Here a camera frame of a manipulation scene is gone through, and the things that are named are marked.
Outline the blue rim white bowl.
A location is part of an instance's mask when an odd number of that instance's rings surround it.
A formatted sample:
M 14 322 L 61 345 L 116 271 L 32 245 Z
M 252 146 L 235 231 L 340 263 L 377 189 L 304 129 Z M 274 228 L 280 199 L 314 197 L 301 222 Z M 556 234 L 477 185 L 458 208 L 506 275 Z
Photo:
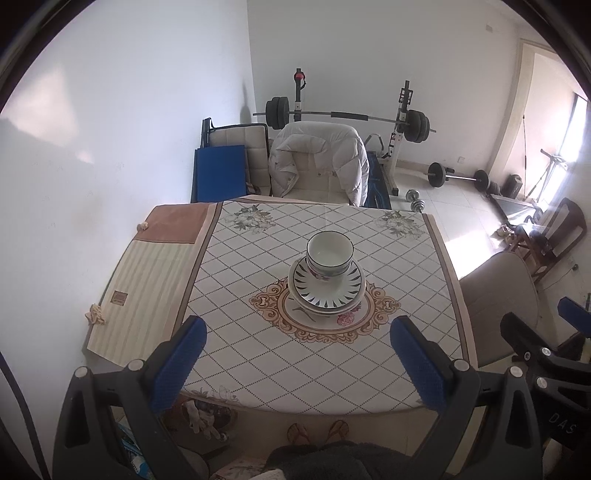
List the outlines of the blue rim white bowl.
M 310 257 L 307 257 L 305 261 L 307 261 L 308 269 L 311 271 L 311 273 L 317 277 L 322 278 L 334 278 L 344 275 L 346 271 L 348 271 L 349 266 L 352 264 L 352 261 L 348 261 L 341 265 L 327 266 L 318 264 L 318 262 L 315 262 Z

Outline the dark rim white bowl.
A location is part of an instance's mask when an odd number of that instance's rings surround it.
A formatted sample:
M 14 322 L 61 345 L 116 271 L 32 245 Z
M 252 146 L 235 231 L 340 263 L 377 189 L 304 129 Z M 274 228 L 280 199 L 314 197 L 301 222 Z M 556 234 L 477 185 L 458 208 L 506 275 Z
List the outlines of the dark rim white bowl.
M 305 254 L 318 264 L 336 266 L 352 261 L 354 251 L 353 242 L 345 234 L 322 231 L 308 240 Z

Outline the white bowl red flowers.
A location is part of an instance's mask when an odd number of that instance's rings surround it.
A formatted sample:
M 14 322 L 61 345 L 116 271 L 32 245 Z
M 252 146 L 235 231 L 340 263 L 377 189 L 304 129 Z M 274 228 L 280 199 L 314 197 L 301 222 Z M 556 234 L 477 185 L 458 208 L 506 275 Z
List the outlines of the white bowl red flowers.
M 332 279 L 341 278 L 345 274 L 346 274 L 345 271 L 327 273 L 327 272 L 317 272 L 314 269 L 311 269 L 311 275 L 313 275 L 318 280 L 322 280 L 322 281 L 331 281 Z

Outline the floor barbell black plates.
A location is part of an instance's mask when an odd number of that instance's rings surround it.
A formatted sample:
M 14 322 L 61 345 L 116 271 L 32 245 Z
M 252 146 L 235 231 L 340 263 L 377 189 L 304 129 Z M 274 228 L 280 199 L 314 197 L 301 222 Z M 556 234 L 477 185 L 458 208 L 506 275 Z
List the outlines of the floor barbell black plates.
M 490 179 L 484 170 L 477 170 L 472 176 L 459 175 L 454 169 L 444 167 L 438 162 L 432 163 L 427 171 L 430 185 L 441 188 L 449 180 L 468 181 L 474 184 L 479 192 L 486 192 L 490 186 Z

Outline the grey upholstered chair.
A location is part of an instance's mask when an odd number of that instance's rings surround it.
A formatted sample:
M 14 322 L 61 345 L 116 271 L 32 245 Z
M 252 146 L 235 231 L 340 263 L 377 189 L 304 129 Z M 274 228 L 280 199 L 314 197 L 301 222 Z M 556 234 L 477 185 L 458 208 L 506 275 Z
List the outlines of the grey upholstered chair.
M 532 329 L 540 320 L 540 303 L 525 262 L 515 253 L 490 257 L 460 280 L 471 321 L 478 366 L 508 357 L 512 347 L 501 335 L 501 321 L 516 314 Z

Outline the dark wooden chair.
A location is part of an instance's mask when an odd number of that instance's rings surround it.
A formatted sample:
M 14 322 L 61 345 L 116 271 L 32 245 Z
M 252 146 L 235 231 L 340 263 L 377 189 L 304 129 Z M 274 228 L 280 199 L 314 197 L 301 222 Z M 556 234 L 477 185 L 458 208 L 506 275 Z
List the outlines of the dark wooden chair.
M 587 231 L 581 207 L 563 198 L 543 225 L 525 223 L 516 227 L 507 250 L 522 258 L 533 282 L 538 284 L 584 239 Z

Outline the mat corner tassel near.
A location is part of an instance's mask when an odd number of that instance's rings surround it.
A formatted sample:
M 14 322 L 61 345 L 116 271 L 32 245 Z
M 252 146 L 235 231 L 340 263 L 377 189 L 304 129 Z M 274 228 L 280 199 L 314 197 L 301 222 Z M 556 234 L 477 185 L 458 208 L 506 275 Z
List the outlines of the mat corner tassel near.
M 101 307 L 97 304 L 91 304 L 84 316 L 89 325 L 103 325 L 106 323 L 102 315 Z

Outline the cloth bundle under table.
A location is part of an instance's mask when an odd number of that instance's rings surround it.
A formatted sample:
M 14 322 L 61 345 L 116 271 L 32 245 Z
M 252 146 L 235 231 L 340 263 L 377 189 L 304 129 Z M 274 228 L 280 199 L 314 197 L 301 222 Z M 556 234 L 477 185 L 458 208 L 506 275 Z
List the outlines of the cloth bundle under table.
M 238 417 L 235 410 L 226 406 L 193 399 L 184 402 L 182 409 L 191 431 L 206 440 L 228 441 L 229 430 Z

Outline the right sandalled foot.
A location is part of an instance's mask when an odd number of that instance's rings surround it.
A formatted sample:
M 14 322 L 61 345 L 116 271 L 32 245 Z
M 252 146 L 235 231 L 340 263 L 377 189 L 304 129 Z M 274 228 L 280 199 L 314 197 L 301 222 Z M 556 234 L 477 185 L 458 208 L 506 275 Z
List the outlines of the right sandalled foot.
M 327 436 L 327 440 L 325 443 L 335 443 L 339 441 L 346 441 L 349 437 L 349 425 L 344 420 L 336 420 L 332 423 L 332 426 L 329 427 L 329 432 Z

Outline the sandalled foot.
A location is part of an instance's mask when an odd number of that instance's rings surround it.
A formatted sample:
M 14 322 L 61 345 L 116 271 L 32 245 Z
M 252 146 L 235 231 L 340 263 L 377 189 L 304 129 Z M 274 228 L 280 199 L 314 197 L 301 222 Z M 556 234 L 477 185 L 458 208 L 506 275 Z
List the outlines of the sandalled foot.
M 339 441 L 346 441 L 349 437 L 349 425 L 344 420 L 336 420 L 332 423 L 332 426 L 329 427 L 329 432 L 327 436 L 327 440 L 325 443 L 335 443 Z
M 287 443 L 291 446 L 311 445 L 310 435 L 304 425 L 294 423 L 287 428 Z

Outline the brown beige striped mat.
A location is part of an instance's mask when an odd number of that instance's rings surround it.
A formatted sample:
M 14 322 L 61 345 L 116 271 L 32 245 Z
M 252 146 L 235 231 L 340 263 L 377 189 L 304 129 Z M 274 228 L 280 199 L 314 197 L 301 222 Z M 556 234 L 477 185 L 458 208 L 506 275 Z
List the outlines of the brown beige striped mat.
M 137 232 L 99 301 L 103 325 L 92 325 L 86 348 L 117 365 L 145 360 L 185 318 L 197 273 L 221 203 L 154 207 Z

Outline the left sandalled foot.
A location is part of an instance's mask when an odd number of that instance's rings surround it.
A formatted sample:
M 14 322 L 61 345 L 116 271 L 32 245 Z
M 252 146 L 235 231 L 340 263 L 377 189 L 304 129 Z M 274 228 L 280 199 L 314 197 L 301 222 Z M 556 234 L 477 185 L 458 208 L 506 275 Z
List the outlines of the left sandalled foot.
M 304 425 L 294 423 L 287 428 L 287 443 L 291 446 L 311 445 L 310 435 Z

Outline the small chrome dumbbell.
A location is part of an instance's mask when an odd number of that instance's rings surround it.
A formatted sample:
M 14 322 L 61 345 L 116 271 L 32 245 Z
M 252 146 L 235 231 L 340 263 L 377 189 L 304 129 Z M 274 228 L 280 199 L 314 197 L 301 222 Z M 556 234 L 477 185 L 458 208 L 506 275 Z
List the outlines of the small chrome dumbbell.
M 410 203 L 413 212 L 422 213 L 425 209 L 425 201 L 421 198 L 420 192 L 415 189 L 409 189 L 406 192 L 405 199 Z

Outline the patterned diamond tablecloth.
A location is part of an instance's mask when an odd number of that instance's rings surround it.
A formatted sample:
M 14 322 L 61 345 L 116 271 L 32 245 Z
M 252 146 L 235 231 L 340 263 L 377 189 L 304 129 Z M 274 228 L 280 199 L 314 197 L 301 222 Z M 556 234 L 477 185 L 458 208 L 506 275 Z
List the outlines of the patterned diamond tablecloth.
M 366 289 L 348 308 L 294 296 L 291 270 L 315 233 L 351 239 Z M 390 343 L 406 315 L 454 359 L 477 360 L 468 310 L 433 216 L 301 202 L 226 201 L 187 310 L 207 342 L 193 398 L 292 414 L 386 413 L 419 396 Z

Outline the barbell on rack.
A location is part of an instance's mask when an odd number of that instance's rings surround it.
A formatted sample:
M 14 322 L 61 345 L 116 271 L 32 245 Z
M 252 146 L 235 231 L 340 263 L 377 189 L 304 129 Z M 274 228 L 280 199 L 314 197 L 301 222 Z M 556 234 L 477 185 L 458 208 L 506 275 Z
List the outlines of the barbell on rack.
M 398 119 L 390 119 L 344 111 L 291 110 L 290 100 L 287 97 L 273 97 L 266 102 L 263 112 L 253 113 L 253 116 L 263 117 L 266 124 L 274 130 L 283 129 L 283 127 L 287 126 L 287 123 L 290 123 L 290 120 L 296 121 L 297 115 L 325 116 L 335 119 L 388 123 L 394 125 L 394 131 L 396 133 L 402 133 L 403 137 L 412 143 L 422 143 L 429 138 L 431 133 L 436 133 L 436 130 L 431 127 L 431 122 L 427 115 L 417 110 L 408 110 L 407 112 L 402 112 Z

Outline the cream padded chair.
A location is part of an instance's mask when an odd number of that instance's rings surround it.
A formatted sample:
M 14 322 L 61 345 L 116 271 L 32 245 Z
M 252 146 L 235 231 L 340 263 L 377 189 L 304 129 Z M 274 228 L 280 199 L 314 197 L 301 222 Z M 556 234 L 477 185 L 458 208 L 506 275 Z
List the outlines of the cream padded chair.
M 349 204 L 349 197 L 342 189 L 338 177 L 330 170 L 318 170 L 312 154 L 293 152 L 291 157 L 297 166 L 298 177 L 294 188 L 286 198 L 311 202 Z

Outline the white puffer jacket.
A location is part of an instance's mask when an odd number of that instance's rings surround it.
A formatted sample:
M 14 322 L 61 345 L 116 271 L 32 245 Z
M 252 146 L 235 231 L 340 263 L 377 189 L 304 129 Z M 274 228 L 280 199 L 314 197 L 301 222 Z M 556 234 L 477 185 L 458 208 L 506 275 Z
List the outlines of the white puffer jacket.
M 330 170 L 339 179 L 353 206 L 362 206 L 368 197 L 370 163 L 358 131 L 345 124 L 317 121 L 290 123 L 276 134 L 270 147 L 271 193 L 286 197 L 298 175 L 291 153 L 315 157 L 318 170 Z

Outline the blue folded mat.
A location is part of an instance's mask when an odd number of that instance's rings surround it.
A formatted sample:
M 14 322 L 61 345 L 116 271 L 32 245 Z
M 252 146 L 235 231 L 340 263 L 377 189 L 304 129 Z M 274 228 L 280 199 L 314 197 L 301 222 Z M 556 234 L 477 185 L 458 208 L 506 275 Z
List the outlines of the blue folded mat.
M 192 203 L 215 203 L 246 194 L 242 149 L 211 146 L 194 152 Z

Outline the cream cushion against wall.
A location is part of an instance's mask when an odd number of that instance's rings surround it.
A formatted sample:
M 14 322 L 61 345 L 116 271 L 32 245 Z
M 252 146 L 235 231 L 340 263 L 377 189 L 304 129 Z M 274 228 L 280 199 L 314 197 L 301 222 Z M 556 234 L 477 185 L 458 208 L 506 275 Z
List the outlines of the cream cushion against wall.
M 269 158 L 269 129 L 263 123 L 218 126 L 208 131 L 208 145 L 212 147 L 239 147 L 245 181 L 253 193 L 271 195 Z

